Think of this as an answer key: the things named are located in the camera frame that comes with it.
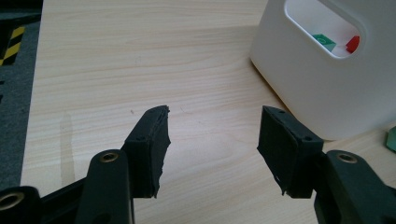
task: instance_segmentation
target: light wood grain surface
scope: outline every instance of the light wood grain surface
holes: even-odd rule
[[[137,223],[317,223],[313,200],[281,196],[258,145],[261,108],[285,108],[248,57],[266,1],[44,3],[22,185],[49,194],[120,148],[143,113],[169,105],[158,199]],[[387,128],[327,142],[396,187]]]

